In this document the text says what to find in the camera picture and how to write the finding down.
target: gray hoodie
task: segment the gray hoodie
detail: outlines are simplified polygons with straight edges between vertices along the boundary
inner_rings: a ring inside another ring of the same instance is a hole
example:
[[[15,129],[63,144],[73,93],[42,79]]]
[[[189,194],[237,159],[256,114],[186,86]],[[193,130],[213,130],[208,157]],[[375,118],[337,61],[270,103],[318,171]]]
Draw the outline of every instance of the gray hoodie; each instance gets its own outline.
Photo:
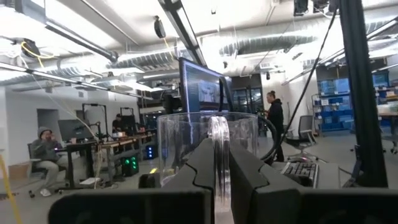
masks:
[[[51,131],[51,129],[40,127],[37,130],[38,139],[32,142],[30,145],[30,151],[34,159],[57,162],[60,157],[55,153],[54,149],[58,148],[60,144],[55,140],[43,140],[41,135],[44,131]]]

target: jeans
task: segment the jeans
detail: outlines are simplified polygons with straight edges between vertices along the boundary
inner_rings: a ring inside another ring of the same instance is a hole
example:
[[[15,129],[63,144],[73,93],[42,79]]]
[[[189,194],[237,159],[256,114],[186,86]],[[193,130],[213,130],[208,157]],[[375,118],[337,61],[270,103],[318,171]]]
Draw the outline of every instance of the jeans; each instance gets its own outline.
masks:
[[[37,168],[44,168],[47,170],[47,175],[45,177],[44,188],[51,187],[57,181],[57,176],[59,173],[59,166],[65,167],[65,179],[68,179],[68,157],[61,156],[57,162],[51,161],[40,161],[36,164]]]

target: white sneaker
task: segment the white sneaker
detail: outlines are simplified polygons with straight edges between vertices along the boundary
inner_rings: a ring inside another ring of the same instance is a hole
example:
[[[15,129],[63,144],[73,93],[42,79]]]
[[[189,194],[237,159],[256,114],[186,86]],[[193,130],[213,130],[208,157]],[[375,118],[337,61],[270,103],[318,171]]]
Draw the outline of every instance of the white sneaker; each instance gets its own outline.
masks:
[[[49,196],[51,196],[51,192],[50,192],[49,190],[47,190],[47,189],[42,189],[42,190],[40,191],[40,194],[42,194],[43,197],[49,197]]]

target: standing person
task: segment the standing person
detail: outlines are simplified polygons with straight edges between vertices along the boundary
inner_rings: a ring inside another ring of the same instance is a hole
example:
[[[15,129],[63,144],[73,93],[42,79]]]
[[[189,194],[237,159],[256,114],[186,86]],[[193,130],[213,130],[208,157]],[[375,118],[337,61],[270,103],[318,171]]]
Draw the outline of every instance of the standing person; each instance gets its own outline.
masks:
[[[282,134],[284,133],[284,111],[282,109],[282,102],[280,101],[280,99],[277,99],[275,97],[274,90],[267,93],[267,102],[271,104],[271,107],[266,112],[267,119],[275,126],[277,134],[276,139],[278,143],[280,143],[280,139],[282,137]],[[281,145],[279,145],[279,147],[276,149],[275,161],[285,161],[284,152]]]
[[[122,116],[120,114],[117,114],[115,120],[113,120],[112,122],[112,133],[122,131],[122,128],[123,128]]]

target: plastic cup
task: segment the plastic cup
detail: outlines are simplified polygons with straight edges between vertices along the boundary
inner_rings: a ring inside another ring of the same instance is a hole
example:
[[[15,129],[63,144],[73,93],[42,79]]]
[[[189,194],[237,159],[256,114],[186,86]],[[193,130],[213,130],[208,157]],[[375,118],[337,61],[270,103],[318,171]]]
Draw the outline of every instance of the plastic cup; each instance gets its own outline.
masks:
[[[217,163],[216,209],[229,210],[229,145],[240,144],[257,155],[257,129],[255,114],[206,112],[159,116],[157,137],[161,184],[165,185],[178,173],[202,140],[212,138]]]

